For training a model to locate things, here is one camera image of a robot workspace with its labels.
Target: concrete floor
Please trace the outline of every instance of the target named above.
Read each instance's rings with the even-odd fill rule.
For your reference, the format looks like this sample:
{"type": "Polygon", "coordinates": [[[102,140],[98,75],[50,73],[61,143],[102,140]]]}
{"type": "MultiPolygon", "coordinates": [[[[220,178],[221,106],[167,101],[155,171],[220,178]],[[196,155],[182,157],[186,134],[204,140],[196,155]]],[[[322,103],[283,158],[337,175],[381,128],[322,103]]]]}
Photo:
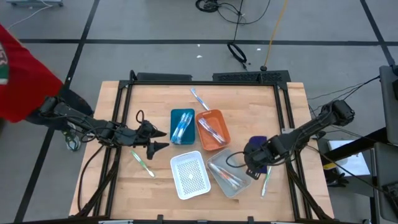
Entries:
{"type": "MultiPolygon", "coordinates": [[[[26,44],[56,76],[65,80],[94,0],[64,0],[62,8],[46,9],[13,27],[11,32],[26,42],[31,39],[68,39],[75,44],[26,44]]],[[[238,0],[225,0],[236,7],[238,0]]],[[[366,1],[385,41],[397,41],[398,20],[395,0],[366,1]]],[[[211,80],[216,72],[240,72],[224,44],[197,44],[204,40],[233,38],[234,24],[217,14],[198,11],[194,0],[100,0],[88,39],[193,40],[192,44],[85,44],[77,64],[71,89],[95,106],[102,81],[126,79],[136,72],[184,73],[194,80],[211,80]]],[[[282,1],[271,1],[259,22],[240,26],[238,40],[269,40],[282,1]]],[[[247,21],[257,18],[266,6],[263,0],[244,1],[247,21]]],[[[7,27],[27,17],[34,9],[12,7],[0,0],[0,23],[7,27]]],[[[387,65],[386,57],[365,14],[360,0],[289,1],[279,25],[276,40],[340,41],[336,45],[291,42],[272,47],[269,70],[289,70],[292,81],[304,82],[308,97],[365,82],[387,65]],[[345,41],[360,41],[362,46],[345,41]]],[[[249,71],[264,63],[267,45],[239,45],[248,57],[249,71]]],[[[398,60],[398,47],[388,47],[398,60]]],[[[310,101],[314,107],[334,96],[310,101]]],[[[347,130],[365,135],[383,127],[381,90],[372,82],[353,94],[348,103],[356,119],[347,130]]],[[[6,123],[0,137],[0,223],[13,222],[39,155],[47,129],[26,122],[6,123]]],[[[330,139],[353,139],[343,133],[330,133],[330,139]]],[[[24,221],[65,218],[81,166],[84,148],[66,150],[62,135],[55,133],[40,173],[24,221]]],[[[360,222],[370,217],[369,199],[347,190],[330,189],[336,218],[360,222]]]]}

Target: red shirt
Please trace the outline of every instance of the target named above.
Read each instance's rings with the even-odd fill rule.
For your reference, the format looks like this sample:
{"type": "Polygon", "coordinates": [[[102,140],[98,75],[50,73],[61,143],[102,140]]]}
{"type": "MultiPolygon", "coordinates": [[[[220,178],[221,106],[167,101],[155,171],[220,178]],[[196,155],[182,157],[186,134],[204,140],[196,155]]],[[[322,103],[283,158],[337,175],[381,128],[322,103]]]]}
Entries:
{"type": "Polygon", "coordinates": [[[46,96],[58,94],[62,82],[2,25],[0,44],[9,66],[8,81],[0,84],[0,118],[18,122],[40,107],[46,96]]]}

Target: blue tray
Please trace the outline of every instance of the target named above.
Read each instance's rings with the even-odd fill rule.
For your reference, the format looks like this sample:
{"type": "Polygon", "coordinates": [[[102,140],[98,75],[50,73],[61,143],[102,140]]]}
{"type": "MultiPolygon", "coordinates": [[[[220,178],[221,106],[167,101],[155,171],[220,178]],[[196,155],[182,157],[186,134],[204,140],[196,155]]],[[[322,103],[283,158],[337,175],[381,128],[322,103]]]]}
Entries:
{"type": "Polygon", "coordinates": [[[181,144],[193,144],[195,142],[195,110],[193,109],[173,109],[171,112],[170,122],[170,139],[174,133],[175,128],[181,120],[181,116],[184,113],[191,112],[193,117],[189,123],[184,135],[181,138],[181,144]]]}

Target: black cable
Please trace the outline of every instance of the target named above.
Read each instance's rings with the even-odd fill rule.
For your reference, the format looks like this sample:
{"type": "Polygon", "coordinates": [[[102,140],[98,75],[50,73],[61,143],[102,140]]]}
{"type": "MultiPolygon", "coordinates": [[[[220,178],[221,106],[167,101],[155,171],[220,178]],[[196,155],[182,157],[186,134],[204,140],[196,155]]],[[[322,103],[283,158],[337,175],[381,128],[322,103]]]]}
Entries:
{"type": "Polygon", "coordinates": [[[343,132],[343,131],[341,131],[341,130],[325,131],[325,133],[334,133],[334,132],[343,132]]]}
{"type": "Polygon", "coordinates": [[[266,14],[266,12],[267,12],[267,10],[268,10],[269,3],[270,3],[270,2],[271,2],[271,0],[268,0],[266,9],[265,9],[264,12],[261,14],[261,16],[260,16],[258,19],[254,20],[254,21],[251,21],[251,22],[234,22],[234,21],[231,21],[231,20],[225,18],[225,16],[223,16],[223,15],[220,13],[220,8],[221,8],[221,5],[223,5],[223,4],[228,4],[228,3],[221,3],[221,4],[220,4],[220,7],[217,9],[217,12],[218,12],[218,14],[219,14],[224,20],[226,20],[226,21],[228,21],[228,22],[230,22],[230,23],[233,23],[233,24],[240,24],[240,25],[249,25],[249,24],[253,24],[253,23],[255,23],[255,22],[260,21],[260,20],[265,16],[265,14],[266,14]]]}
{"type": "Polygon", "coordinates": [[[331,160],[330,158],[328,158],[327,156],[325,156],[324,153],[320,152],[317,148],[312,147],[312,146],[309,146],[309,145],[307,145],[307,147],[309,147],[309,148],[311,148],[311,149],[317,151],[317,152],[319,153],[319,155],[321,155],[322,157],[324,157],[324,158],[325,158],[326,160],[328,160],[329,162],[334,163],[336,166],[338,166],[340,169],[342,169],[342,170],[344,170],[345,172],[347,172],[349,175],[355,177],[356,179],[358,179],[358,180],[364,182],[366,185],[368,185],[368,186],[372,187],[373,189],[376,189],[376,190],[380,191],[381,193],[384,193],[386,196],[390,197],[390,193],[384,191],[383,189],[380,189],[379,187],[374,186],[373,184],[368,183],[366,180],[364,180],[364,179],[358,177],[357,175],[354,175],[353,173],[351,173],[350,171],[348,171],[348,170],[345,169],[344,167],[342,167],[342,166],[340,166],[339,164],[337,164],[337,162],[335,162],[335,161],[331,160]]]}
{"type": "MultiPolygon", "coordinates": [[[[344,132],[344,133],[346,133],[346,134],[349,134],[349,135],[352,135],[352,136],[355,136],[355,137],[358,137],[358,138],[365,138],[365,139],[370,140],[370,141],[379,142],[379,141],[377,141],[377,140],[368,138],[368,137],[366,137],[366,136],[362,136],[362,135],[360,135],[360,134],[356,134],[356,133],[354,133],[354,132],[352,132],[352,131],[348,131],[348,130],[345,130],[345,129],[343,129],[343,128],[339,128],[339,127],[334,126],[334,125],[331,125],[331,127],[338,129],[337,131],[341,131],[341,132],[344,132]]],[[[383,144],[390,145],[390,146],[394,146],[394,144],[391,144],[391,143],[389,143],[389,142],[387,142],[387,143],[382,142],[382,143],[383,143],[383,144]]]]}
{"type": "Polygon", "coordinates": [[[98,155],[98,153],[100,153],[100,151],[101,151],[101,149],[103,147],[104,147],[104,145],[101,145],[101,147],[88,159],[87,163],[85,164],[85,166],[81,170],[80,180],[79,180],[79,187],[78,187],[78,192],[77,192],[77,209],[79,209],[79,212],[81,212],[80,198],[81,198],[81,188],[82,188],[82,185],[83,185],[83,176],[84,176],[85,171],[86,171],[86,169],[88,167],[88,164],[94,159],[94,157],[96,155],[98,155]]]}
{"type": "Polygon", "coordinates": [[[317,115],[315,114],[314,110],[312,109],[311,105],[308,104],[308,107],[310,108],[310,111],[312,112],[313,116],[316,118],[317,115]]]}
{"type": "Polygon", "coordinates": [[[136,121],[137,121],[138,123],[142,124],[142,122],[144,121],[144,118],[145,118],[144,112],[143,112],[142,110],[139,110],[139,111],[137,112],[137,114],[136,114],[136,121]],[[140,120],[140,121],[138,120],[138,115],[139,115],[139,114],[142,114],[142,117],[141,117],[141,120],[140,120]]]}
{"type": "Polygon", "coordinates": [[[245,164],[242,164],[242,165],[239,165],[239,166],[235,166],[235,165],[232,165],[232,164],[230,164],[230,163],[228,162],[228,160],[229,160],[231,157],[233,157],[233,156],[235,156],[235,155],[237,155],[237,154],[239,154],[239,153],[244,154],[244,151],[234,152],[234,153],[232,153],[231,155],[229,155],[229,156],[225,159],[226,164],[229,165],[230,167],[234,167],[234,168],[240,168],[240,167],[246,166],[246,163],[245,163],[245,164]]]}
{"type": "MultiPolygon", "coordinates": [[[[358,89],[360,89],[362,86],[365,86],[366,84],[368,84],[368,83],[370,83],[370,82],[372,82],[372,81],[374,81],[374,80],[377,80],[378,78],[380,78],[380,76],[374,77],[374,78],[372,78],[372,79],[370,79],[370,80],[368,80],[368,81],[366,81],[366,82],[364,82],[364,83],[361,83],[360,86],[358,86],[358,87],[356,87],[356,88],[353,88],[352,90],[347,91],[346,93],[343,93],[343,94],[341,94],[340,96],[337,96],[336,98],[332,99],[331,102],[332,102],[333,100],[337,100],[338,98],[340,98],[340,97],[342,97],[342,96],[348,94],[348,96],[346,96],[346,97],[344,98],[344,100],[347,99],[347,97],[351,96],[354,92],[356,92],[356,91],[357,91],[358,89]]],[[[319,110],[322,106],[323,106],[323,105],[318,106],[314,111],[319,110]]]]}
{"type": "Polygon", "coordinates": [[[228,47],[228,50],[231,52],[232,56],[239,61],[242,64],[243,69],[245,69],[246,71],[248,70],[247,66],[246,66],[246,62],[248,61],[248,59],[246,58],[246,55],[243,53],[242,49],[240,49],[236,44],[234,44],[233,42],[228,43],[226,45],[228,47]]]}
{"type": "Polygon", "coordinates": [[[238,25],[239,25],[239,21],[240,21],[240,18],[241,18],[241,12],[242,12],[242,6],[243,6],[243,0],[241,0],[241,5],[240,5],[240,7],[239,7],[239,11],[238,11],[238,21],[236,21],[236,27],[235,27],[235,35],[234,35],[234,40],[232,41],[232,43],[233,42],[235,42],[235,40],[236,40],[236,34],[238,33],[238,25]]]}
{"type": "Polygon", "coordinates": [[[376,80],[376,79],[378,79],[378,78],[380,78],[380,76],[378,76],[378,77],[376,77],[376,78],[372,78],[371,80],[367,81],[366,83],[363,83],[362,85],[360,85],[359,87],[357,87],[354,91],[352,91],[348,96],[346,96],[346,97],[344,98],[344,100],[347,99],[349,96],[351,96],[353,93],[355,93],[355,91],[357,91],[357,90],[358,90],[359,88],[361,88],[362,86],[365,86],[365,85],[368,84],[369,82],[371,82],[371,81],[373,81],[373,80],[376,80]]]}
{"type": "Polygon", "coordinates": [[[323,96],[328,96],[328,95],[332,95],[332,94],[334,94],[334,93],[338,93],[338,92],[347,90],[347,89],[349,89],[349,88],[355,88],[355,87],[357,87],[357,86],[359,86],[359,85],[362,85],[362,84],[363,84],[363,83],[359,83],[359,84],[356,84],[356,85],[353,85],[353,86],[349,86],[349,87],[347,87],[347,88],[344,88],[344,89],[342,89],[342,90],[337,90],[337,91],[333,91],[333,92],[331,92],[331,93],[322,94],[322,95],[319,95],[319,96],[316,96],[316,97],[313,97],[313,98],[307,98],[307,100],[315,100],[315,99],[321,98],[321,97],[323,97],[323,96]]]}
{"type": "Polygon", "coordinates": [[[197,0],[195,6],[202,12],[216,12],[219,8],[217,0],[197,0]]]}
{"type": "Polygon", "coordinates": [[[218,4],[218,8],[220,8],[222,5],[231,6],[232,8],[235,9],[236,13],[239,12],[239,10],[238,10],[234,5],[232,5],[232,4],[230,4],[230,3],[225,3],[225,2],[218,4]]]}

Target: green toothbrush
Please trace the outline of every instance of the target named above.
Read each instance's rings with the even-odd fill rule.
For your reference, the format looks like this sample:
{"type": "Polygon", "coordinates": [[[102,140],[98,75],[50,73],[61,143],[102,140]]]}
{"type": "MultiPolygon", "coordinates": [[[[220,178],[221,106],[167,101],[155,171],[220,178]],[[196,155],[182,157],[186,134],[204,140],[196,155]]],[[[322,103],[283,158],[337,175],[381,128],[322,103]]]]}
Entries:
{"type": "Polygon", "coordinates": [[[145,168],[145,170],[148,171],[149,175],[154,178],[155,174],[148,169],[148,167],[145,165],[144,161],[142,161],[142,159],[133,150],[131,150],[131,154],[134,156],[134,158],[136,158],[136,160],[141,164],[141,166],[143,168],[145,168]]]}

